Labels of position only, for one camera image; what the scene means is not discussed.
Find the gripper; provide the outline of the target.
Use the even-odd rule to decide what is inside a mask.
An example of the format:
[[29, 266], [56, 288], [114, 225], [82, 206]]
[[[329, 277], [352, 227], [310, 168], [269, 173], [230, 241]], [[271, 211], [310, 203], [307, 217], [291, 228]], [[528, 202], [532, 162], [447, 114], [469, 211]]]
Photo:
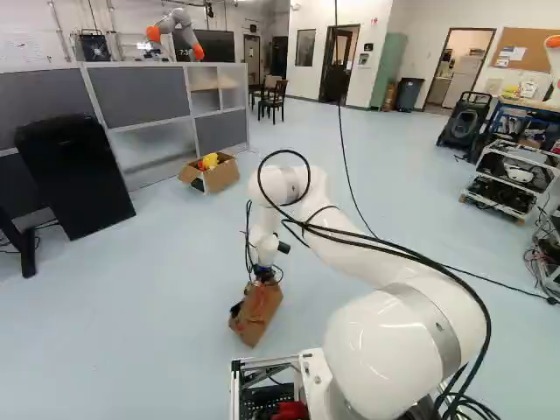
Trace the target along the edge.
[[263, 285], [277, 285], [281, 276], [273, 267], [254, 267], [255, 280]]

